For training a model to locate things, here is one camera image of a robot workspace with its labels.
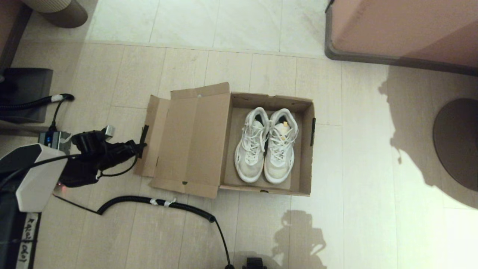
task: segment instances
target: handwritten label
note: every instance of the handwritten label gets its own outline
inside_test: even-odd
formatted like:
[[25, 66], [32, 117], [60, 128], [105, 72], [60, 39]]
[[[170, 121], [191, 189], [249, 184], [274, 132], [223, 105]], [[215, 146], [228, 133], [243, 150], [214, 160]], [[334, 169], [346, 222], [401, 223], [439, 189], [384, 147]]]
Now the handwritten label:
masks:
[[20, 243], [20, 249], [18, 251], [16, 269], [28, 269], [30, 265], [30, 256], [32, 254], [37, 223], [38, 213], [27, 213], [25, 225], [23, 226], [22, 242]]

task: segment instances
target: black cable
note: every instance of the black cable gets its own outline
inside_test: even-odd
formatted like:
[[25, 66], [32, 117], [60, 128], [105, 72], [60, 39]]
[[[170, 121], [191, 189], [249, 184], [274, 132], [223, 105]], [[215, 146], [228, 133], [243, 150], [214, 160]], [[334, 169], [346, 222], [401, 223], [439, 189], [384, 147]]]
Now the black cable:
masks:
[[63, 198], [63, 197], [60, 197], [60, 196], [58, 196], [58, 195], [54, 195], [54, 194], [53, 194], [53, 196], [55, 196], [56, 198], [58, 198], [58, 199], [60, 199], [60, 200], [62, 200], [62, 201], [67, 202], [68, 204], [72, 204], [72, 205], [74, 205], [74, 206], [76, 206], [76, 207], [79, 207], [79, 208], [81, 208], [81, 209], [84, 209], [84, 210], [86, 210], [86, 211], [90, 211], [90, 212], [92, 212], [92, 213], [101, 215], [101, 214], [99, 214], [98, 212], [96, 212], [96, 211], [94, 211], [94, 210], [91, 210], [91, 209], [89, 209], [89, 208], [87, 208], [87, 207], [84, 207], [84, 206], [82, 206], [82, 205], [79, 205], [79, 204], [77, 204], [77, 203], [68, 201], [67, 199], [65, 199], [65, 198]]
[[36, 163], [32, 163], [30, 165], [27, 165], [26, 167], [23, 167], [23, 168], [20, 168], [18, 170], [16, 170], [15, 172], [11, 173], [9, 176], [7, 176], [6, 178], [4, 178], [1, 182], [0, 182], [0, 190], [3, 188], [3, 186], [5, 186], [5, 184], [8, 183], [8, 181], [10, 181], [12, 178], [14, 178], [16, 175], [20, 174], [20, 173], [23, 173], [25, 171], [27, 171], [28, 169], [31, 169], [33, 167], [37, 167], [37, 166], [40, 166], [40, 165], [43, 165], [45, 163], [50, 163], [50, 162], [54, 162], [54, 161], [58, 161], [58, 160], [62, 160], [62, 159], [67, 159], [67, 158], [73, 158], [73, 157], [77, 157], [77, 156], [80, 156], [80, 154], [73, 154], [73, 155], [65, 155], [65, 156], [59, 156], [59, 157], [54, 157], [54, 158], [51, 158], [51, 159], [46, 159], [46, 160], [43, 160], [43, 161], [39, 161], [39, 162], [36, 162]]
[[52, 102], [52, 97], [47, 96], [41, 99], [24, 103], [24, 104], [15, 104], [15, 105], [4, 105], [0, 104], [0, 111], [16, 111], [16, 110], [25, 110], [34, 107], [44, 106]]
[[124, 171], [121, 172], [121, 173], [117, 173], [117, 174], [103, 174], [103, 171], [101, 171], [100, 174], [99, 174], [98, 179], [100, 179], [101, 177], [117, 177], [117, 176], [121, 176], [122, 174], [126, 174], [128, 171], [130, 171], [130, 170], [134, 167], [134, 165], [136, 164], [137, 161], [138, 161], [138, 154], [136, 154], [136, 155], [134, 156], [134, 162], [133, 162], [133, 164], [130, 166], [130, 168], [124, 170]]
[[[84, 206], [81, 206], [79, 204], [76, 204], [74, 202], [68, 201], [65, 198], [62, 198], [62, 197], [57, 196], [55, 194], [53, 194], [53, 196], [55, 196], [56, 198], [58, 198], [62, 201], [65, 201], [65, 202], [67, 202], [71, 205], [74, 205], [76, 207], [79, 207], [81, 209], [87, 210], [89, 212], [92, 212], [92, 213], [98, 214], [98, 215], [103, 215], [103, 213], [108, 208], [110, 208], [114, 204], [117, 204], [117, 203], [120, 203], [120, 202], [141, 202], [141, 203], [151, 204], [152, 201], [155, 201], [157, 205], [161, 205], [161, 206], [164, 206], [164, 204], [166, 202], [165, 200], [162, 200], [162, 199], [153, 199], [153, 198], [148, 198], [148, 197], [143, 197], [143, 196], [132, 196], [132, 195], [130, 195], [130, 196], [119, 196], [119, 197], [116, 197], [116, 198], [113, 198], [113, 199], [109, 200], [108, 202], [104, 203], [97, 211], [94, 211], [94, 210], [91, 210], [91, 209], [86, 208]], [[226, 251], [226, 257], [228, 259], [228, 267], [227, 268], [233, 268], [231, 266], [231, 262], [230, 262], [230, 259], [229, 259], [229, 252], [228, 252], [228, 247], [226, 245], [226, 240], [224, 239], [224, 235], [222, 234], [221, 227], [219, 226], [219, 223], [217, 222], [217, 219], [216, 219], [215, 216], [213, 216], [211, 213], [208, 213], [208, 212], [206, 212], [202, 209], [199, 209], [197, 207], [194, 207], [194, 206], [191, 206], [191, 205], [188, 205], [188, 204], [178, 203], [178, 202], [173, 202], [173, 203], [169, 204], [168, 207], [181, 209], [181, 210], [186, 210], [186, 211], [189, 211], [191, 213], [194, 213], [196, 215], [199, 215], [199, 216], [207, 219], [211, 223], [215, 222], [216, 225], [217, 225], [217, 228], [219, 230], [219, 233], [221, 234], [222, 243], [224, 244], [224, 250]]]
[[11, 241], [0, 241], [0, 245], [20, 244], [20, 243], [33, 243], [33, 242], [37, 242], [37, 240], [12, 239]]
[[49, 131], [51, 132], [56, 132], [57, 129], [56, 129], [56, 115], [58, 114], [58, 110], [60, 109], [60, 106], [61, 104], [63, 103], [63, 101], [65, 101], [66, 99], [63, 99], [61, 100], [58, 105], [56, 106], [56, 110], [55, 110], [55, 114], [53, 115], [53, 120], [52, 120], [52, 124], [50, 125], [50, 127], [48, 128]]
[[228, 258], [228, 265], [231, 265], [231, 260], [229, 259], [229, 252], [228, 252], [228, 246], [226, 246], [226, 241], [224, 239], [224, 235], [222, 234], [221, 227], [219, 227], [219, 223], [217, 220], [214, 220], [216, 222], [217, 228], [219, 229], [219, 233], [221, 234], [222, 238], [222, 243], [224, 244], [224, 249], [226, 251], [226, 257]]

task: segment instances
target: white sneaker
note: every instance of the white sneaker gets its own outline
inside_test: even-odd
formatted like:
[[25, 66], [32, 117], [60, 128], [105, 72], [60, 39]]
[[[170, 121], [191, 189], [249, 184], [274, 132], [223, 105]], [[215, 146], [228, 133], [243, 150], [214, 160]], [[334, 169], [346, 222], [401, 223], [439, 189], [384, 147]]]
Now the white sneaker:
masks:
[[269, 145], [264, 161], [264, 174], [268, 182], [284, 182], [294, 165], [294, 142], [299, 134], [297, 122], [287, 108], [272, 114]]
[[256, 182], [261, 176], [268, 133], [269, 117], [266, 111], [258, 107], [249, 112], [234, 159], [239, 177], [247, 183]]

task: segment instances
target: coiled cable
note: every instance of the coiled cable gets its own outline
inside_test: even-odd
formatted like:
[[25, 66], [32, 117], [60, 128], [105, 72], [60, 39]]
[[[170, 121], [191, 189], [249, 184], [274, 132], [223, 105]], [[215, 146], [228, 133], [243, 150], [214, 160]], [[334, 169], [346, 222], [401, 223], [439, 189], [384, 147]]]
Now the coiled cable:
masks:
[[[111, 206], [113, 206], [117, 203], [120, 203], [120, 202], [140, 202], [140, 203], [147, 203], [147, 204], [161, 205], [161, 206], [165, 206], [165, 203], [166, 203], [166, 200], [162, 200], [162, 199], [152, 199], [152, 198], [143, 197], [143, 196], [127, 195], [127, 196], [119, 196], [119, 197], [113, 198], [113, 199], [109, 200], [108, 202], [104, 203], [102, 206], [100, 206], [100, 208], [97, 211], [94, 211], [94, 210], [91, 210], [91, 209], [89, 209], [87, 207], [84, 207], [82, 205], [71, 202], [71, 201], [69, 201], [69, 200], [67, 200], [63, 197], [57, 196], [55, 194], [53, 194], [53, 196], [55, 196], [56, 198], [58, 198], [62, 201], [65, 201], [65, 202], [67, 202], [71, 205], [74, 205], [74, 206], [79, 207], [81, 209], [84, 209], [84, 210], [87, 210], [89, 212], [98, 214], [100, 216], [103, 215], [103, 213], [108, 208], [110, 208]], [[219, 226], [219, 223], [217, 222], [217, 219], [216, 219], [215, 216], [213, 216], [211, 213], [206, 212], [206, 211], [204, 211], [202, 209], [199, 209], [197, 207], [194, 207], [194, 206], [191, 206], [191, 205], [188, 205], [188, 204], [178, 203], [178, 202], [168, 203], [167, 207], [185, 210], [185, 211], [194, 213], [198, 216], [201, 216], [201, 217], [207, 219], [210, 223], [216, 223], [217, 228], [219, 230], [219, 233], [221, 234], [222, 243], [224, 244], [224, 250], [226, 251], [226, 257], [228, 259], [228, 266], [226, 268], [233, 268], [233, 267], [231, 267], [231, 261], [229, 259], [228, 247], [226, 245], [224, 235], [222, 234], [221, 227]]]

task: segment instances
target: pink furniture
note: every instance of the pink furniture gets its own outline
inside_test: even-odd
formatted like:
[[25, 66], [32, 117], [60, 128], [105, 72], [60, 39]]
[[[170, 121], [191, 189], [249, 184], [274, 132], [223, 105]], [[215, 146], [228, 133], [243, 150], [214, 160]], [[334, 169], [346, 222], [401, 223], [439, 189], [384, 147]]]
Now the pink furniture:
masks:
[[477, 75], [478, 0], [336, 0], [326, 54]]

